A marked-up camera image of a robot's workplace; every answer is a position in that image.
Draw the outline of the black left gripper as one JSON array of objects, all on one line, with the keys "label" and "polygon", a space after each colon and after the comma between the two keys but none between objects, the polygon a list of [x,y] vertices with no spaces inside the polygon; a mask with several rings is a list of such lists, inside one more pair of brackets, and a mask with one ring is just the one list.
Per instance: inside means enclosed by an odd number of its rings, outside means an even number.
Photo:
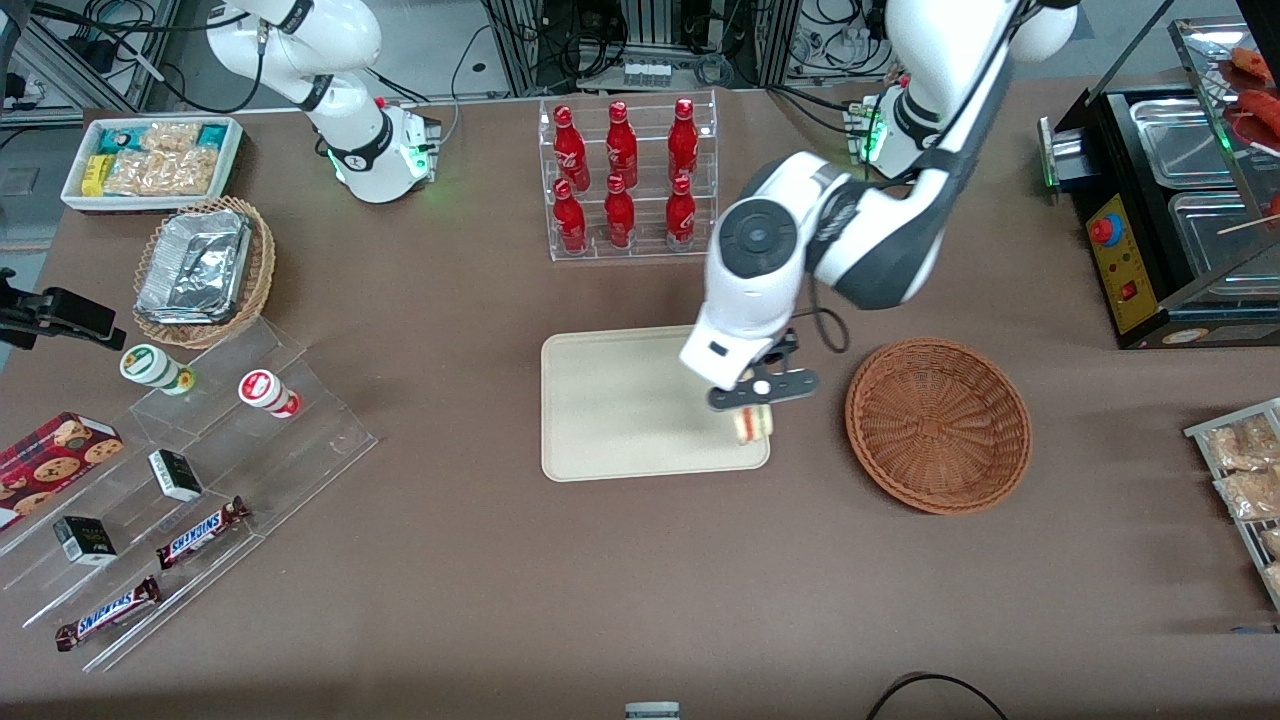
[{"label": "black left gripper", "polygon": [[[781,337],[748,369],[749,375],[776,375],[792,370],[791,355],[797,350],[797,334],[794,328],[786,328]],[[740,410],[727,411],[727,418],[733,428],[733,436],[740,438]],[[780,410],[772,406],[772,433],[780,428]]]}]

